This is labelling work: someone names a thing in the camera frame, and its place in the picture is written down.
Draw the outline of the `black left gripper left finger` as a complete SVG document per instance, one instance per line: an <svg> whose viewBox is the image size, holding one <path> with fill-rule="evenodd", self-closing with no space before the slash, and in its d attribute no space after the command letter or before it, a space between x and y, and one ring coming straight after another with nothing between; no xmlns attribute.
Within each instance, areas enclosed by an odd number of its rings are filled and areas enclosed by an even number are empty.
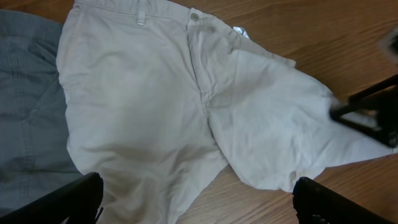
<svg viewBox="0 0 398 224"><path fill-rule="evenodd" d="M100 174L83 177L1 217L1 224L95 224L103 212Z"/></svg>

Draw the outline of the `beige khaki shorts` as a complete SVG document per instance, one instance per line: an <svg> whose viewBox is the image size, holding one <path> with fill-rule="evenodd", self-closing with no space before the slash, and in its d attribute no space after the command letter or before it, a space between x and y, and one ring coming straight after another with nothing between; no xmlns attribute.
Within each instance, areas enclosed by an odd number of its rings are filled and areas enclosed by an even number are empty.
<svg viewBox="0 0 398 224"><path fill-rule="evenodd" d="M170 1L76 1L57 68L100 223L175 223L231 166L261 190L392 153L333 122L332 92L215 16Z"/></svg>

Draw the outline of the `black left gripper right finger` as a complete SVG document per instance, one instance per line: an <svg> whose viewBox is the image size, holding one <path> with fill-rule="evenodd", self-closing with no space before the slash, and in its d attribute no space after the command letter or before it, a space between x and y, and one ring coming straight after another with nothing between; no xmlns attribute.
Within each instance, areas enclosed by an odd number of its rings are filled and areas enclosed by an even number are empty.
<svg viewBox="0 0 398 224"><path fill-rule="evenodd" d="M296 181L292 194L300 224L393 224L308 177Z"/></svg>

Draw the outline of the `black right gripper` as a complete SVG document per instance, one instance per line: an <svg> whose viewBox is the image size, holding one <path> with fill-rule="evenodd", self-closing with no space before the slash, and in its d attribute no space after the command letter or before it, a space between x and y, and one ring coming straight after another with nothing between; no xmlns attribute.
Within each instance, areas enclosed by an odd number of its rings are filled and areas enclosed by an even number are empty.
<svg viewBox="0 0 398 224"><path fill-rule="evenodd" d="M397 65L397 27L380 41L380 47ZM378 128L343 119L342 116L359 110L375 112ZM393 75L348 98L348 104L330 111L330 118L355 129L375 140L387 140L390 147L397 147L397 75Z"/></svg>

